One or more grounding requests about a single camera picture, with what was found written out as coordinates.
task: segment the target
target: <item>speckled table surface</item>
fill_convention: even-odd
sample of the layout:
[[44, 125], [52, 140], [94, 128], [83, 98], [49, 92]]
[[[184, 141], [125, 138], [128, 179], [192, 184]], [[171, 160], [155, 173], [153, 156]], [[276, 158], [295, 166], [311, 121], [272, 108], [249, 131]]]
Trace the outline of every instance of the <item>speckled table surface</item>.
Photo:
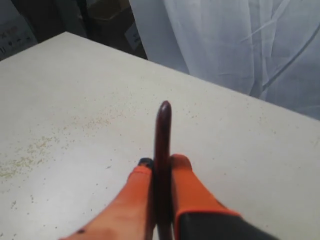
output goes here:
[[160, 103], [171, 152], [282, 239], [320, 238], [320, 122], [69, 33], [0, 62], [0, 240], [54, 240], [98, 214], [141, 157]]

